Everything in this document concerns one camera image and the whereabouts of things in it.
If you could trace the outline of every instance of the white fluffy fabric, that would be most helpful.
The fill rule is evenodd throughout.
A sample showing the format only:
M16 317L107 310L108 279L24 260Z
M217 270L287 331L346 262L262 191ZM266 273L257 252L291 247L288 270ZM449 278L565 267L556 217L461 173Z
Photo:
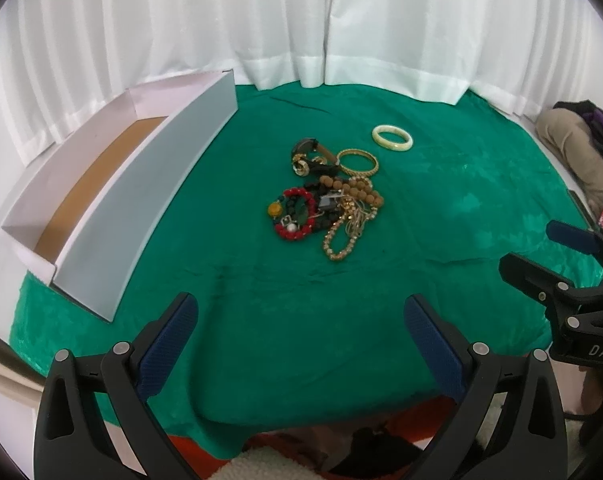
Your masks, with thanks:
M321 476L271 447L259 447L240 454L211 480L321 480Z

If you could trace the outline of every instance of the wooden bead bracelet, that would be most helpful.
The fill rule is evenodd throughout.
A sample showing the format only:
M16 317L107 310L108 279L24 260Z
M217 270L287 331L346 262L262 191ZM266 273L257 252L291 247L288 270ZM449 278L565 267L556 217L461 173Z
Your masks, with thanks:
M328 175L322 175L319 182L337 191L342 190L344 195L366 202L371 207L379 208L383 206L383 197L379 192L373 191L373 186L371 186L371 181L368 178L350 178L344 181L339 177L332 178Z

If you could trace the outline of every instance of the yellow bead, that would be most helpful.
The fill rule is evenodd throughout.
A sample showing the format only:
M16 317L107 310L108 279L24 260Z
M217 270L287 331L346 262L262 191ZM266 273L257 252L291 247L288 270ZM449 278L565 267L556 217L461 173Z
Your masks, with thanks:
M279 202L273 202L268 206L268 216L277 218L284 212L284 208Z

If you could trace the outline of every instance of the hand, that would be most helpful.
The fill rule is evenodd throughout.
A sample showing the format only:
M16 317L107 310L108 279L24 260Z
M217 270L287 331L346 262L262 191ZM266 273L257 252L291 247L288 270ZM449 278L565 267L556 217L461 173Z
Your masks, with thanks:
M586 372L581 402L584 413L590 415L596 412L603 402L603 371L586 367L579 369Z

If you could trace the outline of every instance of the khaki pants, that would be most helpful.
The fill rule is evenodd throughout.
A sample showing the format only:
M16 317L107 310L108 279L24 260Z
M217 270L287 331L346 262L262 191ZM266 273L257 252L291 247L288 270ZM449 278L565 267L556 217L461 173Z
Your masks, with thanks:
M590 143L590 128L576 113L547 110L537 119L539 140L575 175L597 218L603 211L603 158Z

